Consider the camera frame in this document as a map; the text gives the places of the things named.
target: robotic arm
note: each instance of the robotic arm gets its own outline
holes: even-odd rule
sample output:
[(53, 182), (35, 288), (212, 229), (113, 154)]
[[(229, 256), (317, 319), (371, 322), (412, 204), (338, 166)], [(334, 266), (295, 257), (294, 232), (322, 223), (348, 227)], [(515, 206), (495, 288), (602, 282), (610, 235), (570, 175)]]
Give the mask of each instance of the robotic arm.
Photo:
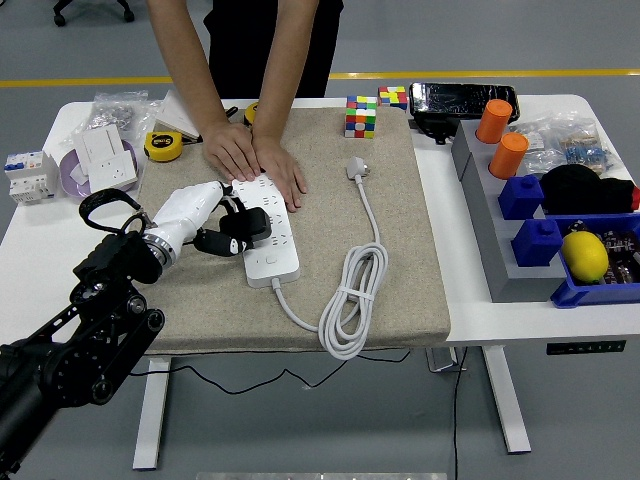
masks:
[[(136, 210), (120, 228), (98, 225), (96, 208), (124, 201)], [(224, 205), (220, 232), (205, 230)], [(87, 197), (80, 216), (109, 232), (73, 269), (79, 283), (70, 305), (30, 337), (0, 346), (0, 480), (16, 473), (57, 410), (104, 405), (118, 390), (164, 326), (161, 310), (148, 308), (133, 281), (152, 284), (180, 257), (183, 245), (221, 256), (253, 248), (271, 234), (260, 208), (245, 209), (233, 189), (209, 182), (176, 190), (150, 221), (131, 197), (107, 189)], [(128, 230), (139, 220), (140, 230)], [(76, 316), (80, 325), (65, 343), (53, 335)]]

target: table leg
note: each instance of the table leg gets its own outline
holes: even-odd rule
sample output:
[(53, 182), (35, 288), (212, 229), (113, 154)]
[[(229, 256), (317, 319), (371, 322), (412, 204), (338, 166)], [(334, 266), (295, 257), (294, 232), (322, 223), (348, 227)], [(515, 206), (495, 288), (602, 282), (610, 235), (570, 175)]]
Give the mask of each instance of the table leg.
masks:
[(531, 452), (529, 437), (524, 426), (518, 397), (511, 381), (504, 346), (493, 345), (482, 347), (484, 360), (491, 380), (493, 396), (498, 407), (498, 415), (502, 423), (502, 433), (507, 451), (512, 454)]
[[(171, 357), (152, 357), (149, 359), (149, 372), (167, 372), (171, 366)], [(167, 396), (169, 374), (147, 376), (147, 385), (142, 402), (140, 426), (136, 452), (133, 457), (134, 470), (155, 470), (160, 450), (162, 417)]]

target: yellow floor line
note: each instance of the yellow floor line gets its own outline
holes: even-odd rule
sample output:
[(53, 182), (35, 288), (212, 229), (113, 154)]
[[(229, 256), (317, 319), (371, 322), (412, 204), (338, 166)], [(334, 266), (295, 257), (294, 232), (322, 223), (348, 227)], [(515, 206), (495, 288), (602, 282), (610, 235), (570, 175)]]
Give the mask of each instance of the yellow floor line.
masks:
[[(331, 80), (389, 80), (438, 78), (506, 77), (624, 77), (640, 75), (638, 68), (598, 68), (565, 70), (425, 70), (405, 72), (332, 73)], [(171, 83), (171, 77), (59, 78), (42, 80), (0, 80), (0, 88), (75, 87), (90, 85), (137, 85)]]

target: black fabric item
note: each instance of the black fabric item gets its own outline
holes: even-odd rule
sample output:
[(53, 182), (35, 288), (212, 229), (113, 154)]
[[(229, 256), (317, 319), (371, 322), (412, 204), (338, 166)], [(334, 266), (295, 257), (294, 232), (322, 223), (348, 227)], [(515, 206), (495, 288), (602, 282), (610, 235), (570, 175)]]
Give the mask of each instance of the black fabric item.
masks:
[(631, 213), (634, 183), (600, 179), (589, 167), (560, 165), (540, 178), (542, 208), (549, 215)]
[[(324, 97), (338, 37), (342, 0), (320, 0), (296, 97)], [(278, 14), (277, 0), (214, 0), (204, 24), (209, 70), (220, 98), (259, 98)]]

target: person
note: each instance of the person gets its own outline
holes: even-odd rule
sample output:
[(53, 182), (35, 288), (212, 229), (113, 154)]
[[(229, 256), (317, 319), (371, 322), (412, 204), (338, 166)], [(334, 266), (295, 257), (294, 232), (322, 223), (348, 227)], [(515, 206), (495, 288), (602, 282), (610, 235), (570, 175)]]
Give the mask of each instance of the person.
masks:
[[(229, 182), (253, 181), (264, 170), (297, 211), (307, 184), (281, 139), (293, 99), (324, 96), (342, 0), (214, 0), (204, 19), (208, 62), (186, 0), (147, 0), (147, 7), (205, 158)], [(228, 98), (259, 99), (251, 131), (226, 118), (221, 99)]]

